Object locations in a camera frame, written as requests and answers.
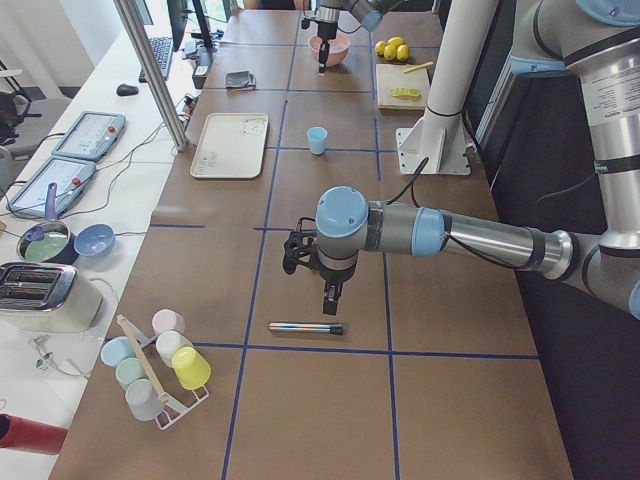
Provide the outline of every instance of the white desk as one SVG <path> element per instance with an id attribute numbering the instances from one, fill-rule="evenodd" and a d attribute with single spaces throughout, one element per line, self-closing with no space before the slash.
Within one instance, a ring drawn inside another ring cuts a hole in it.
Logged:
<path id="1" fill-rule="evenodd" d="M 121 160 L 162 122 L 147 84 L 140 84 L 140 93 L 135 96 L 118 97 L 115 93 L 120 83 L 138 84 L 139 72 L 140 63 L 129 38 L 123 32 L 82 86 L 52 133 L 65 132 L 85 110 L 122 113 L 127 117 L 127 127 L 114 148 L 99 162 L 98 168 Z M 182 61 L 179 53 L 175 54 L 167 81 L 174 103 L 177 104 L 186 93 L 197 94 L 191 81 L 191 72 L 189 62 Z M 33 175 L 49 157 L 57 141 L 57 138 L 48 140 L 40 147 L 19 180 L 27 180 Z M 170 135 L 163 128 L 152 143 L 137 149 L 131 166 L 118 178 L 106 208 L 74 215 L 64 221 L 74 233 L 94 223 L 107 223 L 116 233 L 146 232 L 175 153 Z M 80 201 L 68 213 L 88 211 L 104 205 L 109 183 L 126 163 L 122 162 L 96 175 Z M 15 195 L 18 188 L 13 187 L 9 191 L 9 198 Z M 6 199 L 3 199 L 0 213 L 5 212 Z M 18 235 L 38 222 L 6 214 L 1 218 L 7 224 L 7 230 Z M 74 265 L 87 277 L 108 282 L 120 296 L 143 239 L 144 233 L 118 236 L 115 248 L 108 256 L 100 259 L 81 257 Z M 6 233 L 0 236 L 0 263 L 19 261 L 17 240 Z M 45 344 L 46 350 L 53 352 L 57 363 L 71 359 L 83 371 L 92 369 L 117 306 L 114 292 L 103 282 L 96 281 L 95 284 L 103 293 L 104 302 L 91 328 L 81 333 L 49 334 L 50 339 Z M 0 321 L 0 399 L 6 401 L 2 412 L 68 427 L 82 396 L 85 380 L 65 377 L 57 372 L 45 375 L 38 371 L 35 368 L 37 356 L 27 343 L 37 335 L 37 332 L 22 331 Z M 1 476 L 46 479 L 56 458 L 0 449 Z"/>

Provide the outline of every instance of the silver toaster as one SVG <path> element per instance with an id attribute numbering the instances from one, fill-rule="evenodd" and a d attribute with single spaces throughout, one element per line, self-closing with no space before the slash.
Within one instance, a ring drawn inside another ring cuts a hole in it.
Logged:
<path id="1" fill-rule="evenodd" d="M 80 332 L 101 304 L 100 291 L 71 265 L 0 266 L 0 318 L 23 330 Z"/>

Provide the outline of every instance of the beige tray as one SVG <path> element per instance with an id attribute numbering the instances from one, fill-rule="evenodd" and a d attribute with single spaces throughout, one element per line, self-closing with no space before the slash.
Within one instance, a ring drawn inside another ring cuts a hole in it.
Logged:
<path id="1" fill-rule="evenodd" d="M 262 156 L 269 117 L 264 113 L 207 115 L 191 163 L 195 178 L 255 178 Z"/>

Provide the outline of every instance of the lemon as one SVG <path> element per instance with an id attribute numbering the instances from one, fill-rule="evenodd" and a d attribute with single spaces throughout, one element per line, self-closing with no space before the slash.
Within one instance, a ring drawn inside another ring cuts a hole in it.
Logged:
<path id="1" fill-rule="evenodd" d="M 384 58 L 385 60 L 395 60 L 396 59 L 396 47 L 394 45 L 387 45 L 384 47 Z"/>
<path id="2" fill-rule="evenodd" d="M 386 46 L 387 46 L 387 42 L 385 42 L 384 40 L 380 40 L 378 43 L 376 43 L 376 53 L 380 57 L 384 55 L 384 49 Z"/>
<path id="3" fill-rule="evenodd" d="M 400 45 L 396 51 L 396 58 L 400 62 L 406 62 L 411 55 L 411 50 L 409 49 L 409 45 Z"/>
<path id="4" fill-rule="evenodd" d="M 393 38 L 390 38 L 389 41 L 387 41 L 388 45 L 393 45 L 396 48 L 398 48 L 400 45 L 404 45 L 405 43 L 406 42 L 402 37 L 393 37 Z"/>

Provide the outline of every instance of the computer mouse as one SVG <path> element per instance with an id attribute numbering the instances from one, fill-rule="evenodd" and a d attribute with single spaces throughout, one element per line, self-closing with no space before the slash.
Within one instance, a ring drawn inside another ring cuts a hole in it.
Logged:
<path id="1" fill-rule="evenodd" d="M 138 93 L 138 87 L 135 85 L 128 85 L 121 83 L 116 89 L 116 93 L 119 97 L 128 97 L 129 95 L 136 95 Z"/>

